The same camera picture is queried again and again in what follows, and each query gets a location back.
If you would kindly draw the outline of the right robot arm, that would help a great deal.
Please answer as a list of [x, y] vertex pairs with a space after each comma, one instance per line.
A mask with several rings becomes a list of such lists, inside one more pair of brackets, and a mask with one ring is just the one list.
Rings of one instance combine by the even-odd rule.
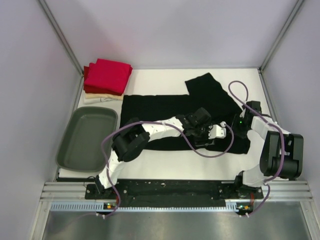
[[233, 185], [233, 192], [245, 198], [252, 188], [259, 188], [266, 182], [279, 177], [295, 180], [303, 169], [304, 138], [282, 129], [273, 119], [262, 114], [259, 101], [248, 101], [242, 105], [242, 113], [234, 117], [234, 135], [246, 138], [248, 131], [256, 132], [264, 140], [259, 164], [239, 173], [241, 179]]

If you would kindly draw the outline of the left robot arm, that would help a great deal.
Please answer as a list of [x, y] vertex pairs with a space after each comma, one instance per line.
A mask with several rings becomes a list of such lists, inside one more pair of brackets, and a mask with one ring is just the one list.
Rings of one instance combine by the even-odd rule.
[[102, 198], [109, 198], [124, 164], [135, 160], [149, 142], [192, 136], [196, 146], [207, 146], [214, 143], [218, 133], [219, 125], [212, 122], [211, 115], [202, 107], [195, 113], [179, 114], [165, 120], [133, 118], [102, 141], [105, 167], [95, 177], [96, 192]]

